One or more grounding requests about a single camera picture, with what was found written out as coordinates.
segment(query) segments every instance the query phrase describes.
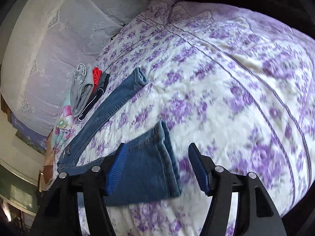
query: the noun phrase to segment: orange cloth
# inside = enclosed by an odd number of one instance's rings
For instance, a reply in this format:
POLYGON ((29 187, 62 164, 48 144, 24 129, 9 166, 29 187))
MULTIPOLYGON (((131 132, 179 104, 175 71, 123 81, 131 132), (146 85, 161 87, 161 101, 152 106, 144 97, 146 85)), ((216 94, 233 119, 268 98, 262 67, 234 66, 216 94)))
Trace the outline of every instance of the orange cloth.
POLYGON ((99 70, 97 67, 93 69, 93 81, 94 81, 94 87, 92 93, 96 90, 98 86, 98 82, 100 80, 100 75, 102 74, 102 71, 99 70))

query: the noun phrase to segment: white curtain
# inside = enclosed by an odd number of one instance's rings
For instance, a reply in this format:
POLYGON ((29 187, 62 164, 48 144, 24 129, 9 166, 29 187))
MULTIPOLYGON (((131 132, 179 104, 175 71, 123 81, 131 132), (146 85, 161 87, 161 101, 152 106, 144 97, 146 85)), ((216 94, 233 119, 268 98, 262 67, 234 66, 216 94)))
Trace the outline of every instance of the white curtain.
POLYGON ((11 34, 1 94, 15 116, 47 136, 78 63, 93 63, 148 0, 29 0, 11 34))

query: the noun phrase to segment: red garment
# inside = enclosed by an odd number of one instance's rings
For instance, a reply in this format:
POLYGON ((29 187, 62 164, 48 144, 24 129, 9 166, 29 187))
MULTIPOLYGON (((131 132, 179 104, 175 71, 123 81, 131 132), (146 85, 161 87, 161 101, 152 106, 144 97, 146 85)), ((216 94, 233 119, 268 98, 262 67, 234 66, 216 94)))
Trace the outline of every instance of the red garment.
POLYGON ((93 87, 93 91, 96 90, 97 86, 98 86, 98 82, 100 80, 100 75, 102 74, 102 71, 99 70, 97 67, 95 67, 93 69, 93 81, 94 81, 94 87, 93 87))

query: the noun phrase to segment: floral bedspread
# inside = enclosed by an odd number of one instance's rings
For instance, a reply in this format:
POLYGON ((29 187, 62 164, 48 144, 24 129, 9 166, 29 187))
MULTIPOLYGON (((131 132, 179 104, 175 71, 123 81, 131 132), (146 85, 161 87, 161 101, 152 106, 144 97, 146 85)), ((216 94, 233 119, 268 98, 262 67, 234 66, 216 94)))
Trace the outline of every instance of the floral bedspread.
MULTIPOLYGON (((279 213, 287 213, 314 181, 314 51, 305 34, 222 4, 153 0, 125 26, 95 62, 111 75, 107 93, 74 122, 67 143, 139 66, 149 84, 101 128, 78 165, 112 153, 162 118, 184 187, 176 199, 108 208, 117 235, 200 233, 211 197, 192 171, 191 142, 231 172, 256 172, 279 213)), ((236 210, 233 194, 226 235, 233 234, 236 210)), ((79 215, 88 234, 84 208, 79 215)))

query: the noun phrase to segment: silver screw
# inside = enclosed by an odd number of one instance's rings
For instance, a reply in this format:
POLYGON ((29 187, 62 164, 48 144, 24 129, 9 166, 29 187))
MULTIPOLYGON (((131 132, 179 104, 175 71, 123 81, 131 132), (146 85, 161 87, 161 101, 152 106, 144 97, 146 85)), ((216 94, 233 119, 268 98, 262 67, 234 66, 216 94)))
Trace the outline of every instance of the silver screw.
POLYGON ((93 172, 99 172, 99 171, 100 171, 100 166, 94 166, 94 167, 92 168, 92 171, 93 171, 93 172))
POLYGON ((60 178, 65 178, 67 176, 67 173, 66 172, 61 172, 60 174, 59 174, 59 177, 60 178))
POLYGON ((217 172, 223 172, 223 170, 224 170, 224 168, 223 167, 221 167, 221 166, 216 166, 215 167, 215 171, 217 171, 217 172))
POLYGON ((249 176, 251 179, 255 179, 255 178, 257 177, 256 173, 254 173, 254 172, 248 173, 248 176, 249 176))

